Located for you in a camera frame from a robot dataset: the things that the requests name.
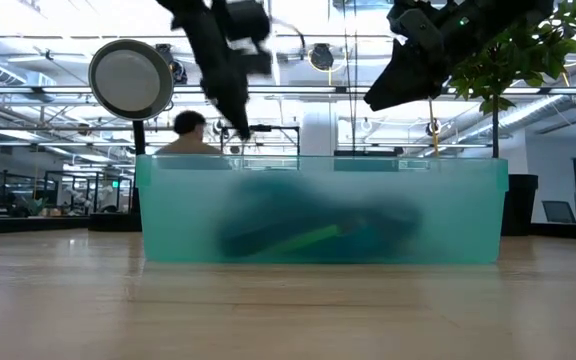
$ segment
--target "dark hair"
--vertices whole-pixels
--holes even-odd
[[[175,118],[174,130],[178,135],[195,131],[198,125],[206,125],[206,119],[196,111],[184,111]]]

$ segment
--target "translucent plastic container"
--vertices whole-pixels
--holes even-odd
[[[146,257],[201,263],[497,260],[495,159],[140,156]]]

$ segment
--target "object inside bin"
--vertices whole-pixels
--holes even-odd
[[[261,177],[235,188],[239,201],[229,203],[237,210],[226,209],[217,225],[222,256],[366,262],[393,257],[420,227],[420,211],[403,199],[343,202],[297,179]]]

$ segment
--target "ring light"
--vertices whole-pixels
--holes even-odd
[[[122,39],[97,51],[88,71],[99,104],[132,121],[159,115],[172,100],[174,81],[168,63],[148,44]]]

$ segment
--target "wooden table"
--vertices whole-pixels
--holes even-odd
[[[0,235],[0,359],[576,359],[576,241],[498,266],[145,264],[133,234]]]

